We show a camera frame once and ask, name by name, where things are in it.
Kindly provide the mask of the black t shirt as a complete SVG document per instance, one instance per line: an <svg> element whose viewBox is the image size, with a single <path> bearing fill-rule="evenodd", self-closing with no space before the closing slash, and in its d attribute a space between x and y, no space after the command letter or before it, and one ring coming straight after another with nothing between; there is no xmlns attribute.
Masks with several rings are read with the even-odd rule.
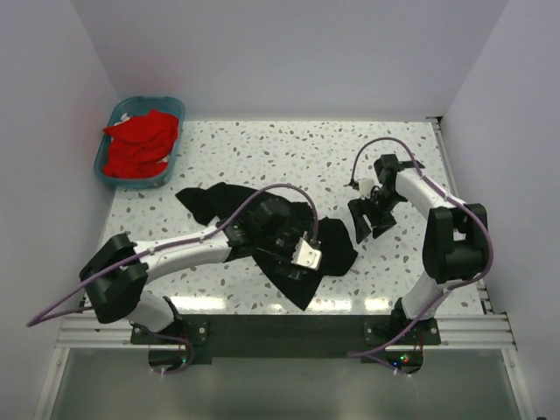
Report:
<svg viewBox="0 0 560 420"><path fill-rule="evenodd" d="M176 198L199 224L207 226L215 218L224 220L229 217L255 191L254 188L221 182L207 189L184 188L176 193ZM267 279L301 310L306 309L312 301L323 277L343 277L358 257L348 230L340 219L321 219L318 223L318 240L323 253L319 269L306 275L303 280L290 279L275 272L271 255L262 251L253 254L256 265Z"/></svg>

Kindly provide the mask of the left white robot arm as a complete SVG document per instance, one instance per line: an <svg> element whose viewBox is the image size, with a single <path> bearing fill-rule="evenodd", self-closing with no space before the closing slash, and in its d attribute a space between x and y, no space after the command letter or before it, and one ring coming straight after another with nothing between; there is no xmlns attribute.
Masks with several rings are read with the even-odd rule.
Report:
<svg viewBox="0 0 560 420"><path fill-rule="evenodd" d="M201 265L228 263L256 254L272 271L301 280L319 270L319 222L305 222L278 197L245 201L227 219L193 234L158 241L111 237L80 273L97 321L128 320L162 343L186 337L179 311L168 297L155 297L147 284Z"/></svg>

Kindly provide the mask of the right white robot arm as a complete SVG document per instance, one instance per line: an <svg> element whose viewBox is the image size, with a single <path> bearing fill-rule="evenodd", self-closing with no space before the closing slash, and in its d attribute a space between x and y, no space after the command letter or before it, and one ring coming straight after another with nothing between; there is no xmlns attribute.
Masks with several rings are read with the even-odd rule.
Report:
<svg viewBox="0 0 560 420"><path fill-rule="evenodd" d="M448 193L424 175L418 162L382 155L374 162L374 171L374 179L349 181L360 195L348 203L357 242L377 239L395 226L393 210L400 203L410 203L426 221L421 276L396 301L387 320L371 327L372 336L385 348L415 343L427 333L448 295L487 273L494 248L486 208Z"/></svg>

